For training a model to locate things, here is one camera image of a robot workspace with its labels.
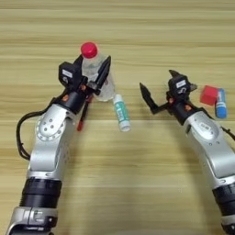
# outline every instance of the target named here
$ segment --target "red cube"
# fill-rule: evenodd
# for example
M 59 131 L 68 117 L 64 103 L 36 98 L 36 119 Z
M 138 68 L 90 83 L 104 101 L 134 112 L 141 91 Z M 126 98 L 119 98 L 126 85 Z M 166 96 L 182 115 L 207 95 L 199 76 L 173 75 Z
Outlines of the red cube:
M 201 103 L 214 106 L 217 102 L 217 97 L 218 97 L 218 89 L 216 87 L 206 85 L 202 92 L 200 101 Z

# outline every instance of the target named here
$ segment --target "wooden table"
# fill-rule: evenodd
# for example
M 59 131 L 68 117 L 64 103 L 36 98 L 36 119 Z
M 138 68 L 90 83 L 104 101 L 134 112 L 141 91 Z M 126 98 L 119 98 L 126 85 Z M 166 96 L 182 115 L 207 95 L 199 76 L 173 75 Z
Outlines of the wooden table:
M 56 235 L 223 234 L 220 213 L 181 127 L 153 116 L 139 82 L 164 102 L 169 69 L 227 92 L 235 129 L 234 0 L 11 0 L 0 2 L 0 231 L 18 205 L 28 162 L 17 153 L 16 125 L 62 91 L 58 65 L 88 40 L 112 55 L 117 91 L 132 130 L 121 133 L 112 103 L 91 105 L 74 133 Z M 214 116 L 213 107 L 204 107 Z M 30 151 L 36 119 L 23 127 Z

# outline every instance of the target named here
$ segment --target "blue cylinder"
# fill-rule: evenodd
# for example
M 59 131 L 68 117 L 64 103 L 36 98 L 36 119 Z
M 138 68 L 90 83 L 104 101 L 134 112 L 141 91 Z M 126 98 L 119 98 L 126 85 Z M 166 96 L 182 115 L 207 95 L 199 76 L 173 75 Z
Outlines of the blue cylinder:
M 225 100 L 225 91 L 222 88 L 218 89 L 218 99 L 216 103 L 217 118 L 226 118 L 228 114 Z

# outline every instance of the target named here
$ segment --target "white cap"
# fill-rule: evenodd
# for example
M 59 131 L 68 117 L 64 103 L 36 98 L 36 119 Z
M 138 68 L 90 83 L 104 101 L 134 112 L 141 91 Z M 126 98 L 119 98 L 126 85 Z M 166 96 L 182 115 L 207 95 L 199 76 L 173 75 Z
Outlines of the white cap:
M 125 103 L 124 103 L 123 98 L 122 98 L 121 95 L 115 95 L 113 101 L 114 101 L 114 105 L 115 105 L 116 103 L 118 103 L 118 102 L 123 103 L 122 109 L 125 109 L 125 113 L 126 113 L 126 114 L 128 113 L 128 110 L 127 110 L 127 108 L 126 108 L 126 105 L 125 105 Z M 120 130 L 123 131 L 123 132 L 129 131 L 129 130 L 130 130 L 129 119 L 127 118 L 127 119 L 125 119 L 125 120 L 119 121 L 119 127 L 120 127 Z

